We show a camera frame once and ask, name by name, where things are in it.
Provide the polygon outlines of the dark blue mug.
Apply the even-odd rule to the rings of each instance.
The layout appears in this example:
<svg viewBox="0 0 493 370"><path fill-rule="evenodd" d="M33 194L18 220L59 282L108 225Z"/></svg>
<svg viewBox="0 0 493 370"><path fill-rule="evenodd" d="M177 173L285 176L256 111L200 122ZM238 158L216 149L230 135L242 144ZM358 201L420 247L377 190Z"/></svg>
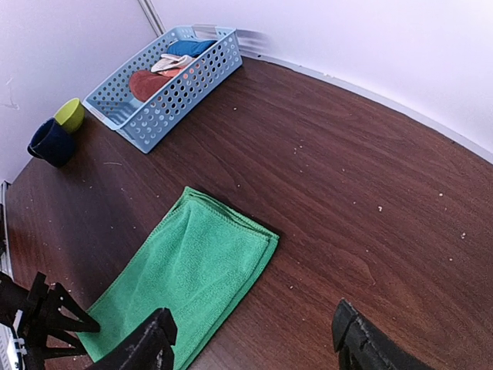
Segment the dark blue mug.
<svg viewBox="0 0 493 370"><path fill-rule="evenodd" d="M75 153L75 141L55 120L45 121L33 135L28 153L54 167L65 166Z"/></svg>

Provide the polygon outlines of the green microfiber towel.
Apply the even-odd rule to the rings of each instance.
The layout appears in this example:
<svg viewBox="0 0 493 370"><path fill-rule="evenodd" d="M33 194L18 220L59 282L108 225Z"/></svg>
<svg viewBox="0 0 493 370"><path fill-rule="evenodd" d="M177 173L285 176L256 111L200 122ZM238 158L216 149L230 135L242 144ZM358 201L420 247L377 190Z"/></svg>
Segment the green microfiber towel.
<svg viewBox="0 0 493 370"><path fill-rule="evenodd" d="M188 368L255 284L279 237L185 187L121 274L89 308L101 326L79 339L97 362L157 308L178 328L174 367Z"/></svg>

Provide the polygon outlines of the light blue plastic basket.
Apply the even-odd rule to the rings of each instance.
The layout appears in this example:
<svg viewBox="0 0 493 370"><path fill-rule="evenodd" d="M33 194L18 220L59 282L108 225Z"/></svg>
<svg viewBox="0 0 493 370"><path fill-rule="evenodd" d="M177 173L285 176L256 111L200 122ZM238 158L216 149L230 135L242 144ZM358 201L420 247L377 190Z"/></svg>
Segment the light blue plastic basket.
<svg viewBox="0 0 493 370"><path fill-rule="evenodd" d="M150 71L171 45L211 41L193 61L145 101L130 81ZM243 64L235 28L182 25L170 29L128 59L83 100L83 106L110 130L143 153L161 139L223 80Z"/></svg>

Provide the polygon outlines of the yellow green bowl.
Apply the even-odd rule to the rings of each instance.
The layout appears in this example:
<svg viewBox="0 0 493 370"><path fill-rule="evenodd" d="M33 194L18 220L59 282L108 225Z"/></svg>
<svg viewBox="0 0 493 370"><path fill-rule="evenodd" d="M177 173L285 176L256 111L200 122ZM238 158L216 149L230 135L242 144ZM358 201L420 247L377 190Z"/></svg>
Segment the yellow green bowl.
<svg viewBox="0 0 493 370"><path fill-rule="evenodd" d="M79 98L69 100L54 115L56 122L69 134L81 127L84 117L85 110Z"/></svg>

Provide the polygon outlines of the dark red towel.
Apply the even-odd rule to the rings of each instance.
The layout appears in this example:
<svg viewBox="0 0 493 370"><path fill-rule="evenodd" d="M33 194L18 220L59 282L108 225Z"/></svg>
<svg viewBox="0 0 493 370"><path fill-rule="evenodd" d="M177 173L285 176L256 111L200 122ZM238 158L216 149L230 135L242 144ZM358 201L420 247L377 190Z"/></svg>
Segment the dark red towel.
<svg viewBox="0 0 493 370"><path fill-rule="evenodd" d="M146 102L172 78L148 70L134 72L129 78L129 89L140 102Z"/></svg>

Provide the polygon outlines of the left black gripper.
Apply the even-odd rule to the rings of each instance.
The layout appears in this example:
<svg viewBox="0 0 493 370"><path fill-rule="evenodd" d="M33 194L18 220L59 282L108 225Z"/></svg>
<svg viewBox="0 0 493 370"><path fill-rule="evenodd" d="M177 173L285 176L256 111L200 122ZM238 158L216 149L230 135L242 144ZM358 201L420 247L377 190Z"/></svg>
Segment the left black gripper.
<svg viewBox="0 0 493 370"><path fill-rule="evenodd" d="M45 279L45 274L37 273L31 288L26 289L1 273L1 324L12 332L20 369L44 369L46 360L88 354L80 341L49 347L46 325L61 331L100 331L99 323L60 283L49 289Z"/></svg>

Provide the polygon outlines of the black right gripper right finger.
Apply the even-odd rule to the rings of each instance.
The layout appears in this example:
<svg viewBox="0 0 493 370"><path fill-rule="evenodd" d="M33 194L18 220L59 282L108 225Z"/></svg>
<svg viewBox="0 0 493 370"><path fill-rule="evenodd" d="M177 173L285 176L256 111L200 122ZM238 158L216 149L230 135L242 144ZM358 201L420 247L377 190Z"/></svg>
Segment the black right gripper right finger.
<svg viewBox="0 0 493 370"><path fill-rule="evenodd" d="M345 299L336 307L331 331L340 369L430 368L400 348Z"/></svg>

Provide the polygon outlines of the blue rolled towel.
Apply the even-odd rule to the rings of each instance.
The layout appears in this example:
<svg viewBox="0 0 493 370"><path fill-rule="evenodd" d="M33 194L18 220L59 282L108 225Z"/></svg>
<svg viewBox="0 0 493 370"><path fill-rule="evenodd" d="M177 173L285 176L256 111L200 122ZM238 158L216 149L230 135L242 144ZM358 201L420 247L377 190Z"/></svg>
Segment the blue rolled towel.
<svg viewBox="0 0 493 370"><path fill-rule="evenodd" d="M196 58L213 46L216 40L178 40L171 44L166 50L166 54L174 56L190 56Z"/></svg>

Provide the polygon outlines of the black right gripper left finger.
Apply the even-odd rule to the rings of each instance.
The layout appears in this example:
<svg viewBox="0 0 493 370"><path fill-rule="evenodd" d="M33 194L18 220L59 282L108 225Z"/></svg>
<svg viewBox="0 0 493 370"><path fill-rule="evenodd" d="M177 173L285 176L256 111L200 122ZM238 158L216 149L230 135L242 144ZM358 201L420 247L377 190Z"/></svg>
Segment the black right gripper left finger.
<svg viewBox="0 0 493 370"><path fill-rule="evenodd" d="M177 334L171 311L158 308L88 369L174 369Z"/></svg>

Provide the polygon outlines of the orange white rolled towel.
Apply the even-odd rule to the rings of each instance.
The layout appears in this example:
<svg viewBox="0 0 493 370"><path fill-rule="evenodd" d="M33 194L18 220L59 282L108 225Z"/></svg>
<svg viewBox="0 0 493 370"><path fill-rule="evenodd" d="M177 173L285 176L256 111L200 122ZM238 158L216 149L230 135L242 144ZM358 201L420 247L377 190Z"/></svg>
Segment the orange white rolled towel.
<svg viewBox="0 0 493 370"><path fill-rule="evenodd" d="M194 61L195 58L190 55L162 54L159 61L151 67L151 72L165 77L174 77Z"/></svg>

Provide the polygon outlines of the left aluminium post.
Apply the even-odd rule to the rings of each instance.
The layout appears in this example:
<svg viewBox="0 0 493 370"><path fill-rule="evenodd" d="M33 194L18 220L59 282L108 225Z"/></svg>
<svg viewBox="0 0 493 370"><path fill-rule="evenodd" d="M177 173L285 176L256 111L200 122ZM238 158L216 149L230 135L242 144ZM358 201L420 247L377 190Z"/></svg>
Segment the left aluminium post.
<svg viewBox="0 0 493 370"><path fill-rule="evenodd" d="M163 35L166 32L166 28L159 17L157 10L152 0L138 0L138 3L146 16L151 28L157 36Z"/></svg>

